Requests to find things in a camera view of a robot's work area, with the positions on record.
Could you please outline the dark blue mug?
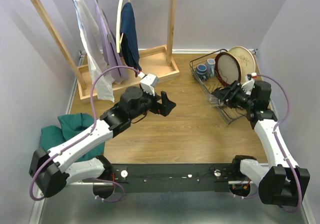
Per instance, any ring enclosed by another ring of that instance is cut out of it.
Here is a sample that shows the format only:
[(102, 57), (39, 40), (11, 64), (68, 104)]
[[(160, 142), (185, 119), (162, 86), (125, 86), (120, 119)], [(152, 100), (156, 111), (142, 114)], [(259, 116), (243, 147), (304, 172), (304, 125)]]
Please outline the dark blue mug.
[(196, 67), (196, 74), (203, 82), (208, 80), (207, 67), (204, 64), (199, 64)]

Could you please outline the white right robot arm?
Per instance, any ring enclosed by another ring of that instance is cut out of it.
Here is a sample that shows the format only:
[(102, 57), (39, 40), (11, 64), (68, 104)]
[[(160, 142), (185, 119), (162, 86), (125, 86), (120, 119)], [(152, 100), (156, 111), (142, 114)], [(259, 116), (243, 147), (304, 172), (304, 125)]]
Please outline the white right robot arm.
[(263, 204), (299, 208), (306, 193), (310, 174), (300, 168), (290, 154), (279, 130), (275, 113), (269, 109), (272, 87), (268, 82), (253, 82), (250, 94), (234, 81), (230, 86), (217, 88), (212, 95), (229, 108), (241, 107), (258, 135), (265, 151), (268, 168), (253, 158), (240, 158), (230, 167), (230, 175), (241, 180), (248, 177), (258, 187)]

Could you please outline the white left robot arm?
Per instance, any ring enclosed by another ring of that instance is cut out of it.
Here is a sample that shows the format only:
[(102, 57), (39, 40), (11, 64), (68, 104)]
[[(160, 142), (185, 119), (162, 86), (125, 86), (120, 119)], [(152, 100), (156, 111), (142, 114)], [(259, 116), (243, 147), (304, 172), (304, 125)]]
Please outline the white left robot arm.
[(78, 159), (125, 131), (134, 118), (147, 112), (165, 117), (175, 107), (176, 103), (169, 100), (164, 91), (157, 95), (147, 93), (142, 87), (127, 88), (119, 102), (87, 129), (48, 151), (43, 148), (34, 151), (29, 168), (32, 177), (30, 197), (37, 200), (33, 195), (34, 185), (38, 186), (44, 198), (50, 198), (75, 181), (93, 178), (112, 182), (112, 166), (106, 158), (95, 157), (85, 162)]

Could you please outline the clear drinking glass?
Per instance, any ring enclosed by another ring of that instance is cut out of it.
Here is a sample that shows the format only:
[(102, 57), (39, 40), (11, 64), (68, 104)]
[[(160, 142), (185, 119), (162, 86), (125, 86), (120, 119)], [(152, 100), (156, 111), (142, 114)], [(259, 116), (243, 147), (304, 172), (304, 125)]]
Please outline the clear drinking glass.
[(213, 107), (222, 107), (224, 106), (224, 102), (221, 101), (220, 99), (216, 98), (215, 96), (213, 96), (212, 94), (209, 94), (207, 96), (209, 103), (213, 106)]

